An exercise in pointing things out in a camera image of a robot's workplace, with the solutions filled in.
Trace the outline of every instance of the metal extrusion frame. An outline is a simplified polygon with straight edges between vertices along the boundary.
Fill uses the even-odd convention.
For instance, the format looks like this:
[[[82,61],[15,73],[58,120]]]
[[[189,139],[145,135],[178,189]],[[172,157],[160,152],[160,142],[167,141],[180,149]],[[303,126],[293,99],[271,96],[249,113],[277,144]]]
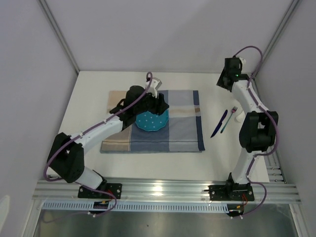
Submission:
[[[109,178],[108,182],[122,183],[121,199],[116,211],[150,212],[194,212],[227,213],[227,204],[233,201],[210,201],[205,190],[209,185],[224,182],[171,181],[148,179]],[[295,185],[285,183],[265,183],[268,191],[265,203],[290,204],[299,236],[308,236],[306,224],[300,209],[301,200]],[[101,199],[77,198],[78,184],[65,181],[38,181],[33,195],[33,205],[23,237],[35,233],[41,210],[93,210],[93,203]],[[264,195],[261,186],[253,185],[254,203],[260,203]]]
[[[166,202],[166,203],[204,203],[210,204],[209,193],[205,190],[209,185],[224,184],[212,181],[168,181],[146,179],[107,179],[110,183],[122,183],[119,203],[129,202]],[[300,204],[301,200],[295,185],[285,183],[265,183],[267,198],[265,203]],[[78,184],[68,184],[65,181],[49,183],[40,180],[34,191],[33,200],[86,200],[77,198]],[[253,185],[254,203],[260,203],[264,190],[261,186]],[[213,201],[211,203],[230,204],[235,201]]]

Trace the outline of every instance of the black mounting plate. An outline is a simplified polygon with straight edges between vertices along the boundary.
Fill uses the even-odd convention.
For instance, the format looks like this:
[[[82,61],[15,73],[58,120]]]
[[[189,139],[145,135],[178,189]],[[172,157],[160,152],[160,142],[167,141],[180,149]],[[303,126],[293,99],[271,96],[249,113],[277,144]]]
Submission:
[[[107,183],[104,189],[105,192],[110,191],[117,199],[120,199],[122,193],[122,184]],[[78,191],[78,198],[90,198],[90,199],[112,199],[109,195],[93,192],[80,186]]]
[[[249,185],[247,190],[232,191],[231,195],[225,189],[225,185],[210,185],[208,186],[209,198],[211,201],[244,201],[242,200],[242,194],[245,194],[248,201],[254,201],[252,187]]]

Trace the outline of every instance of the checkered tablecloth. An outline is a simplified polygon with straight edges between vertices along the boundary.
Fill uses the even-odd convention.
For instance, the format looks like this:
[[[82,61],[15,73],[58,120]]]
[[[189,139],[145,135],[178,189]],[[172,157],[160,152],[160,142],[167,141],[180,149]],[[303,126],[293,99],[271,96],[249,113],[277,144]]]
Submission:
[[[204,151],[197,90],[161,90],[169,105],[169,121],[159,131],[146,132],[133,124],[102,142],[102,153],[156,153]],[[126,91],[110,91],[108,111]]]

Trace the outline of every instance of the blue fork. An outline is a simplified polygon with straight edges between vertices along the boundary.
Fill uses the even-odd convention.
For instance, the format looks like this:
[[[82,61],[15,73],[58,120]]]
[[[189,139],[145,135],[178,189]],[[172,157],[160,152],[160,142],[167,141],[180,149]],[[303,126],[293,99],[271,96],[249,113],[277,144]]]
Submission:
[[[229,116],[229,118],[228,118],[227,122],[225,123],[225,125],[224,125],[223,129],[221,130],[221,133],[223,133],[223,132],[224,132],[225,127],[227,126],[227,124],[228,124],[229,120],[230,120],[230,119],[231,119],[231,117],[233,116],[233,113],[235,113],[235,112],[237,111],[237,109],[238,109],[238,108],[237,108],[236,106],[234,106],[234,107],[232,108],[232,110],[231,110],[231,115]]]

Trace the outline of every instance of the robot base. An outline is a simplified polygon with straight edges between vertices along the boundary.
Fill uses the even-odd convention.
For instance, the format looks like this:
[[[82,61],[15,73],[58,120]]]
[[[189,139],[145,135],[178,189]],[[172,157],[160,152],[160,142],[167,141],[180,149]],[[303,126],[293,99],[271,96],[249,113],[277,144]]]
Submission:
[[[229,174],[226,184],[210,185],[208,186],[208,190],[205,191],[209,193],[210,201],[245,201],[242,198],[243,194],[247,198],[247,201],[255,200],[250,183],[235,183],[232,178],[232,173]]]

